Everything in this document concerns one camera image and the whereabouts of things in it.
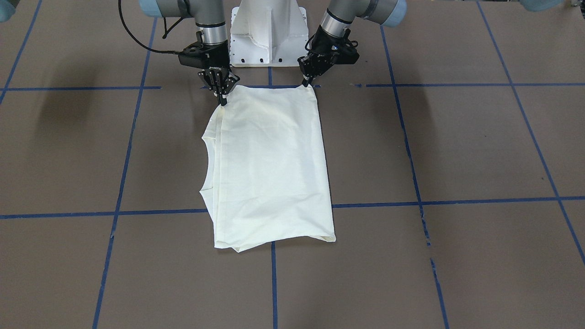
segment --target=silver metal cylinder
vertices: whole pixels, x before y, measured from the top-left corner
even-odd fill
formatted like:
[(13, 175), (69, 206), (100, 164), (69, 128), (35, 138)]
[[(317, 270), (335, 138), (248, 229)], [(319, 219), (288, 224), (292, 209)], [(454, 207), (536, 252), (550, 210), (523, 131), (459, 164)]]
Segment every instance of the silver metal cylinder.
[(197, 28), (203, 33), (203, 43), (219, 44), (228, 39), (225, 23), (221, 26), (206, 27), (197, 24)]
[(334, 18), (329, 11), (326, 11), (323, 15), (323, 19), (321, 20), (321, 27), (323, 30), (331, 35), (336, 37), (342, 37), (345, 33), (345, 29), (347, 29), (351, 23), (341, 22)]

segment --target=white mounting plate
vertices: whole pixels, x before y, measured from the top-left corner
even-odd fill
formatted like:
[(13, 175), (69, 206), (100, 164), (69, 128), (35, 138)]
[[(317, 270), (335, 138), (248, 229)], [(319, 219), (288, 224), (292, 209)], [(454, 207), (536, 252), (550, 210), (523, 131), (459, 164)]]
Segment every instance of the white mounting plate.
[[(239, 7), (232, 9), (231, 22), (238, 13)], [(305, 24), (307, 24), (307, 10), (299, 7)], [(287, 40), (277, 46), (274, 51), (273, 62), (269, 62), (269, 49), (262, 48), (252, 42), (247, 36), (230, 34), (229, 58), (230, 64), (235, 67), (296, 67), (298, 66), (297, 58), (305, 56), (307, 51), (305, 45), (308, 40), (307, 36), (290, 36)]]

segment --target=white plastic bracket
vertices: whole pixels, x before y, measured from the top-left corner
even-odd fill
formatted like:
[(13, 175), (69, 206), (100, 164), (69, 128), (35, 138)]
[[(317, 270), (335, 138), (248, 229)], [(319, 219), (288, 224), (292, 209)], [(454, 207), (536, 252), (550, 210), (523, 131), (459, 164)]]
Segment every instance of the white plastic bracket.
[(230, 62), (235, 67), (298, 66), (308, 38), (307, 11), (297, 0), (242, 0), (232, 10)]

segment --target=light blue joint cap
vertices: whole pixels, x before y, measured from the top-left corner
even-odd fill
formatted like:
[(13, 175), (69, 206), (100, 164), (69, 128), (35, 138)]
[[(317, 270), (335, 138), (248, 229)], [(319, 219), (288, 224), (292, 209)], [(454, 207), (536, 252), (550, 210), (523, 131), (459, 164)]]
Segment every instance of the light blue joint cap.
[(398, 26), (398, 24), (402, 22), (402, 19), (404, 19), (404, 15), (406, 15), (406, 9), (407, 9), (406, 0), (398, 0), (398, 2), (396, 2), (394, 10), (392, 10), (390, 16), (388, 16), (388, 19), (386, 19), (386, 21), (382, 25), (388, 26), (389, 28), (394, 28)]
[(545, 11), (563, 3), (563, 0), (520, 0), (526, 10), (531, 12)]
[(0, 0), (0, 22), (6, 22), (14, 15), (16, 8), (8, 0)]
[(163, 17), (163, 14), (160, 13), (160, 8), (156, 3), (156, 0), (140, 0), (140, 8), (146, 16)]

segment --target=folded white t-shirt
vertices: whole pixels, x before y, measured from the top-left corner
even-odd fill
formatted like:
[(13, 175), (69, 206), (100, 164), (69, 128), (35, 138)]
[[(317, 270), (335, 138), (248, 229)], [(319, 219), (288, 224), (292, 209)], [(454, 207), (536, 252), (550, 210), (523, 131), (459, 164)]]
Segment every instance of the folded white t-shirt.
[(203, 140), (209, 165), (201, 195), (216, 248), (240, 252), (302, 236), (335, 241), (311, 87), (238, 85), (211, 116)]

